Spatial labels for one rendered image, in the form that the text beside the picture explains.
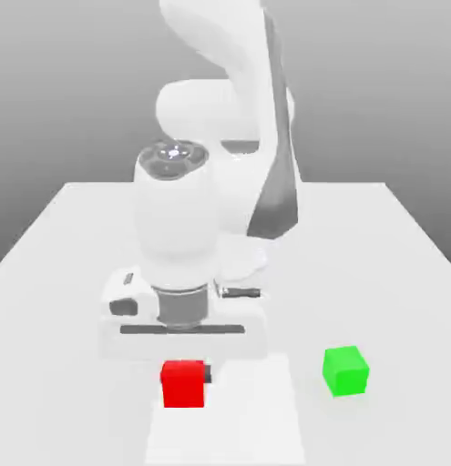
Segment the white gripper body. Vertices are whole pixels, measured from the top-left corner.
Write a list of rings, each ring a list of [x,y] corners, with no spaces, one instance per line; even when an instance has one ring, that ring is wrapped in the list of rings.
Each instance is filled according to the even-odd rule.
[[[169,329],[152,317],[103,316],[97,323],[100,354],[113,360],[249,360],[266,355],[261,308],[216,311],[194,329]]]

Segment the small green cube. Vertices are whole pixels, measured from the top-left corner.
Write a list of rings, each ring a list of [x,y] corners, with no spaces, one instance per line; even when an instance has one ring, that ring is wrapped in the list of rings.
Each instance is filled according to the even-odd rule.
[[[323,357],[323,378],[334,397],[365,393],[370,368],[356,346],[329,348]]]

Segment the small red cube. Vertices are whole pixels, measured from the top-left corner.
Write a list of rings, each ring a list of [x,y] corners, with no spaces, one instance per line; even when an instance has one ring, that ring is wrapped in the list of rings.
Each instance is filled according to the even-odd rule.
[[[160,372],[165,408],[203,408],[205,364],[202,360],[167,360]]]

